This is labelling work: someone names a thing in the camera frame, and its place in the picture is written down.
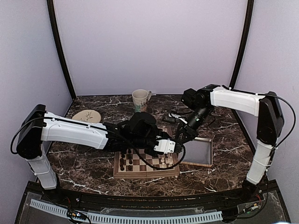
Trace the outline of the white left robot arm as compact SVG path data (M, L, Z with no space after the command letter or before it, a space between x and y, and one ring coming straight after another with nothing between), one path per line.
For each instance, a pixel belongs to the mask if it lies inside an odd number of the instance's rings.
M156 126L156 119L146 112L136 112L131 119L118 124L89 123L57 116L37 105L23 121L12 139L11 153L24 158L37 176L47 195L55 203L63 203L66 193L58 187L43 142L58 141L106 151L141 148L147 154L173 153L175 142Z

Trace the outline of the metal tray with wooden rim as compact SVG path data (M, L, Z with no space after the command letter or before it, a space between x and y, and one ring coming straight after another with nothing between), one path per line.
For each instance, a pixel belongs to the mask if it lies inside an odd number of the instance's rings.
M196 137L184 143L186 153L182 164L208 167L213 165L213 141L208 138Z

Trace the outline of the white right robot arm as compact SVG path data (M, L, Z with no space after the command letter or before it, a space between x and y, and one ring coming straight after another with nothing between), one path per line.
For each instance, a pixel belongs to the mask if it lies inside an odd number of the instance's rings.
M209 84L201 89L184 91L181 101L192 113L178 126L176 139L183 143L198 136L198 128L216 107L228 108L256 117L256 149L250 169L242 182L238 198L249 202L256 196L258 185L271 166L278 139L285 124L276 93L250 93Z

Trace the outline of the dark chess piece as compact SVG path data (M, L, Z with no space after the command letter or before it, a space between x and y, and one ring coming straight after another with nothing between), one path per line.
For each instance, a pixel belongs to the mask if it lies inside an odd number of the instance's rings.
M123 158L120 158L120 165L124 165L125 164L125 160Z

